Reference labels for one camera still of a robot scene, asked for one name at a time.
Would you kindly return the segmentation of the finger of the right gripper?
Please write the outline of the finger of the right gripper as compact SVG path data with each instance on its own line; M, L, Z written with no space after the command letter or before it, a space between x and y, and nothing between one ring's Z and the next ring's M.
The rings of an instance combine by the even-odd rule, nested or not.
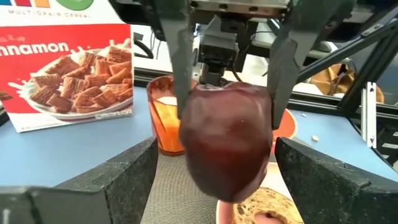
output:
M293 1L271 46L267 88L273 100L272 128L278 129L309 51L351 15L352 0Z
M190 2L187 0L155 0L174 73L177 114L182 117L191 88L193 64L193 31Z

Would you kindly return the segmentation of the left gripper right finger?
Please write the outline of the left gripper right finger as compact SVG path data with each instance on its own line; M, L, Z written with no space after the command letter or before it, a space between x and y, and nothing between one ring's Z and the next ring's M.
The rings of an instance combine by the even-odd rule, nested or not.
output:
M397 224L397 182L287 138L275 157L304 223Z

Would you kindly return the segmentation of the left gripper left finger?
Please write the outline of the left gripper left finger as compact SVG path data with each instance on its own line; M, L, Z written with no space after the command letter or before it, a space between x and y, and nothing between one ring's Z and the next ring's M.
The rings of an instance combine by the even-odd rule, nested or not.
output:
M149 138L55 187L1 187L1 224L140 224L157 160Z

